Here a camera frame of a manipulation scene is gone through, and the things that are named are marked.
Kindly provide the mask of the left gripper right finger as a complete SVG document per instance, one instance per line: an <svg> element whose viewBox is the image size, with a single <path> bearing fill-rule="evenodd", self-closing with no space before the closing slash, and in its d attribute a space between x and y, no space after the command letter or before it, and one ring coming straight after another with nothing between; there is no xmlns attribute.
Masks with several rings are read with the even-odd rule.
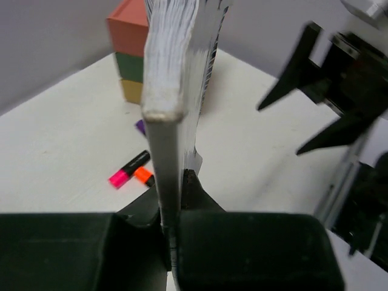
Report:
<svg viewBox="0 0 388 291"><path fill-rule="evenodd" d="M343 290L324 226L298 213L228 212L185 170L176 233L180 290Z"/></svg>

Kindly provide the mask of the green drawer box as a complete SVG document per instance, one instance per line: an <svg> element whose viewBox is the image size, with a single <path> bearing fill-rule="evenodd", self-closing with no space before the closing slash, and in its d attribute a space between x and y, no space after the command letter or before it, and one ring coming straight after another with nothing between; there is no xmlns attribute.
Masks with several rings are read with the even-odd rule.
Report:
<svg viewBox="0 0 388 291"><path fill-rule="evenodd" d="M116 63L122 79L143 82L143 57L115 53Z"/></svg>

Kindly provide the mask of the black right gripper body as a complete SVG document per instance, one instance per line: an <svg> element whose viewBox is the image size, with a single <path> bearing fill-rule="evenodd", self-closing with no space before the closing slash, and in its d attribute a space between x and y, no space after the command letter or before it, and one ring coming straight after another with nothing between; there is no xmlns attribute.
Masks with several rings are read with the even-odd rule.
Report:
<svg viewBox="0 0 388 291"><path fill-rule="evenodd" d="M321 65L307 60L303 93L337 112L323 133L364 133L387 110L387 56L351 32L330 41Z"/></svg>

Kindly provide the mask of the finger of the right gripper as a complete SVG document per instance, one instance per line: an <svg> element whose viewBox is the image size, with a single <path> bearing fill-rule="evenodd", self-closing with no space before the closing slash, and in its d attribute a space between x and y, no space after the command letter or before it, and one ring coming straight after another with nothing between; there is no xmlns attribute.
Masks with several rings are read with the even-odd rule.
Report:
<svg viewBox="0 0 388 291"><path fill-rule="evenodd" d="M321 30L322 28L314 22L308 22L304 26L288 64L281 73L278 82L257 106L258 111L277 102L294 89L302 89L322 78L321 69L310 60L310 54Z"/></svg>
<svg viewBox="0 0 388 291"><path fill-rule="evenodd" d="M347 113L305 143L296 154L302 155L316 149L353 144L375 120L375 115L367 116L361 112Z"/></svg>

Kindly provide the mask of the orange black highlighter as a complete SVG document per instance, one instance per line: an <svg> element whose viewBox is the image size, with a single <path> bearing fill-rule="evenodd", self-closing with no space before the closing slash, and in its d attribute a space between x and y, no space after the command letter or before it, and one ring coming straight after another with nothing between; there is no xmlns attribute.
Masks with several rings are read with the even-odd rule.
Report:
<svg viewBox="0 0 388 291"><path fill-rule="evenodd" d="M145 167L139 167L133 175L147 187L153 187L155 185L155 178L152 172L147 170Z"/></svg>

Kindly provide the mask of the pink black highlighter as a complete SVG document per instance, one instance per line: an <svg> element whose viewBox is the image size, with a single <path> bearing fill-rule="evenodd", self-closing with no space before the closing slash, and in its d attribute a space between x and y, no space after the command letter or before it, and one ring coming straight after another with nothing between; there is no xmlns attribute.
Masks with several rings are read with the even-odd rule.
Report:
<svg viewBox="0 0 388 291"><path fill-rule="evenodd" d="M116 189L122 187L135 173L135 171L144 166L150 161L150 153L148 150L142 151L135 156L131 161L124 165L114 175L109 178L109 183Z"/></svg>

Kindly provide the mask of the purple black highlighter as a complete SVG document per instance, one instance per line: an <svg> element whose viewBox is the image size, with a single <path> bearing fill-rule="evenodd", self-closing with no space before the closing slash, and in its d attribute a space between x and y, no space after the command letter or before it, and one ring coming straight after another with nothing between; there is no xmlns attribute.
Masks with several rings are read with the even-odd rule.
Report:
<svg viewBox="0 0 388 291"><path fill-rule="evenodd" d="M139 121L137 121L135 123L135 127L137 128L137 130L144 136L146 136L146 130L145 130L145 125L144 125L144 122L142 119L140 119Z"/></svg>

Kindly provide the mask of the coral top drawer box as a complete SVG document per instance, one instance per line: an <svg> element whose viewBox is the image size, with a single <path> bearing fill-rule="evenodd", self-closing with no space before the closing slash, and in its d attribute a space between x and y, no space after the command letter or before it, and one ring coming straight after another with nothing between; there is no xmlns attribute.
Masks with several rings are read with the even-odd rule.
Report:
<svg viewBox="0 0 388 291"><path fill-rule="evenodd" d="M108 16L107 25L115 52L144 56L149 27L143 0L122 1Z"/></svg>

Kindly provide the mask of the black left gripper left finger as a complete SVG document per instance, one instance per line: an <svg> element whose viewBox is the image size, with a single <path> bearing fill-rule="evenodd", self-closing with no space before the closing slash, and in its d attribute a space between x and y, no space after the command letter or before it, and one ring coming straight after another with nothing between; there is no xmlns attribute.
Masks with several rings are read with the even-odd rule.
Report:
<svg viewBox="0 0 388 291"><path fill-rule="evenodd" d="M165 290L155 188L118 212L3 213L2 290Z"/></svg>

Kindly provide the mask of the yellow bottom drawer box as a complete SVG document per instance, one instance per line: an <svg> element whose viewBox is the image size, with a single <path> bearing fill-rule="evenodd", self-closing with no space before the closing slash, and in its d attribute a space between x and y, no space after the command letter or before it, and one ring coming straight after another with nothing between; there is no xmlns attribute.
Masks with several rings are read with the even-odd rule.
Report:
<svg viewBox="0 0 388 291"><path fill-rule="evenodd" d="M140 105L143 84L126 79L120 80L120 83L124 99L132 104Z"/></svg>

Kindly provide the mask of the white safety instruction booklet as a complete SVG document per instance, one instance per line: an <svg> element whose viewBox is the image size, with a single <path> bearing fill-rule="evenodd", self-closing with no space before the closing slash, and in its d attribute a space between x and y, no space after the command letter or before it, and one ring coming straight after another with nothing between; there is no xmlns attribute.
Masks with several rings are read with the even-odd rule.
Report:
<svg viewBox="0 0 388 291"><path fill-rule="evenodd" d="M175 223L184 171L198 172L195 147L218 36L231 1L148 1L142 118L155 171L161 226L168 257L177 265Z"/></svg>

